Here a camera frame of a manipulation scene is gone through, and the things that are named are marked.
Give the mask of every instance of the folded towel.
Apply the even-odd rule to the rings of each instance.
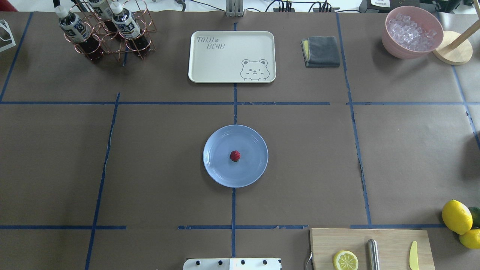
[[[306,67],[340,66],[340,56],[335,37],[309,37],[302,39],[301,45]]]

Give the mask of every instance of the cutting board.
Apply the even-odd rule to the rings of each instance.
[[[410,270],[410,246],[418,243],[420,270],[435,270],[432,250],[426,230],[374,229],[310,229],[310,244],[315,270],[335,270],[333,256],[340,250],[353,252],[359,260],[359,270],[370,270],[367,241],[378,243],[380,269]]]

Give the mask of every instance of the round wooden base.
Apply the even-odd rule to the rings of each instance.
[[[443,62],[450,65],[463,65],[472,58],[473,48],[470,41],[465,40],[455,49],[449,48],[450,45],[460,34],[454,31],[444,31],[444,39],[440,46],[433,51],[435,56]]]

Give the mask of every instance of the syrup bottle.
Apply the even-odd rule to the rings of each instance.
[[[95,61],[103,56],[103,49],[100,41],[96,40],[91,34],[90,29],[80,19],[80,16],[69,12],[63,6],[57,6],[55,13],[59,17],[59,26],[67,34],[68,38],[78,45],[90,60]]]
[[[118,32],[117,27],[112,22],[112,10],[110,9],[110,0],[88,0],[88,3],[93,8],[95,13],[102,19],[103,24],[108,31],[112,33]],[[122,40],[120,35],[115,36],[116,39]]]
[[[118,2],[112,2],[110,7],[113,11],[112,21],[117,26],[118,30],[127,39],[129,47],[135,52],[136,55],[145,57],[149,50],[150,44],[142,35],[140,27],[138,26],[135,18],[128,9],[122,8]]]

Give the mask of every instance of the white bottle cap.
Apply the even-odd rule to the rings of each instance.
[[[110,8],[112,9],[113,13],[115,13],[115,14],[119,14],[123,10],[123,7],[121,6],[121,4],[116,2],[116,1],[112,2],[110,4]]]
[[[65,18],[68,16],[68,9],[66,9],[65,7],[62,7],[62,6],[57,6],[55,8],[55,13],[57,14],[57,16],[59,18]]]

